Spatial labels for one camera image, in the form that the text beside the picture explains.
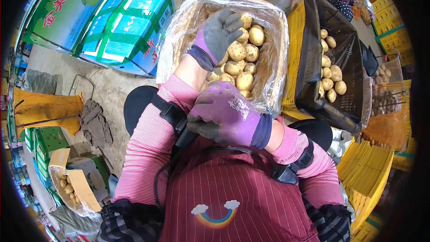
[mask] rainbow print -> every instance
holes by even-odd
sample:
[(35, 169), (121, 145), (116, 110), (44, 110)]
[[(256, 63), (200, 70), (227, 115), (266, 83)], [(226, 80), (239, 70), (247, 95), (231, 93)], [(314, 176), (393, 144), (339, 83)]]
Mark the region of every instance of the rainbow print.
[(219, 229), (226, 227), (234, 218), (237, 208), (240, 202), (236, 200), (230, 200), (225, 202), (224, 207), (228, 209), (227, 215), (222, 219), (212, 219), (206, 214), (206, 210), (209, 208), (207, 205), (197, 205), (192, 209), (191, 214), (196, 215), (197, 220), (206, 225), (209, 228)]

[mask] polka dot clothing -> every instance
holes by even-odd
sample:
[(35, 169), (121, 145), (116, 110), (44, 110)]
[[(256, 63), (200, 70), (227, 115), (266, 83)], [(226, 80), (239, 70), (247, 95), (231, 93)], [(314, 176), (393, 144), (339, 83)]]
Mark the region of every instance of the polka dot clothing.
[(352, 20), (352, 9), (347, 3), (342, 0), (329, 0), (329, 2), (335, 6), (348, 19), (348, 21)]

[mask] cloud print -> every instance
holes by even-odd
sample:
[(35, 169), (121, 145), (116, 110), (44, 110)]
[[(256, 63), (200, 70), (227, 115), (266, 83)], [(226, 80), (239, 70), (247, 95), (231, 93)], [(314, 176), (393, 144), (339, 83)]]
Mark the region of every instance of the cloud print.
[(196, 207), (191, 210), (191, 214), (197, 215), (200, 213), (205, 213), (208, 208), (209, 207), (207, 205), (196, 205)]
[(230, 200), (225, 202), (224, 207), (227, 209), (236, 209), (237, 207), (239, 207), (240, 202), (236, 201), (236, 200)]

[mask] pink striped sleeve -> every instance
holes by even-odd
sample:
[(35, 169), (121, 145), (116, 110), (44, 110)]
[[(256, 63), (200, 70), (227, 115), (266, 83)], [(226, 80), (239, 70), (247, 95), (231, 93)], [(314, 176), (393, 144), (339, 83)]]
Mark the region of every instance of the pink striped sleeve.
[[(308, 139), (304, 133), (284, 125), (284, 138), (272, 155), (278, 164), (291, 164), (299, 159), (307, 146)], [(344, 205), (335, 163), (315, 142), (312, 163), (307, 168), (300, 169), (297, 176), (304, 179), (300, 181), (301, 191), (315, 208)]]
[[(188, 114), (198, 92), (175, 75), (158, 90), (167, 102), (175, 102)], [(115, 189), (112, 202), (126, 198), (130, 202), (155, 204), (153, 183), (155, 174), (170, 160), (176, 141), (172, 126), (159, 116), (160, 110), (149, 104), (143, 111), (128, 143), (123, 172)], [(166, 197), (167, 171), (158, 178), (158, 196), (161, 204)]]

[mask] purple work glove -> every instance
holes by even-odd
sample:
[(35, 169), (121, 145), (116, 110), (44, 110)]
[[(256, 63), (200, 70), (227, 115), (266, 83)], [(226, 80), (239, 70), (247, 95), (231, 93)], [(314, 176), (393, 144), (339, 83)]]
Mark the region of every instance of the purple work glove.
[(207, 19), (187, 52), (204, 70), (213, 71), (225, 56), (228, 46), (243, 34), (238, 30), (243, 26), (243, 22), (239, 21), (240, 14), (230, 13), (230, 9), (223, 9)]
[(272, 118), (256, 111), (229, 82), (211, 82), (187, 116), (187, 128), (218, 143), (266, 147)]

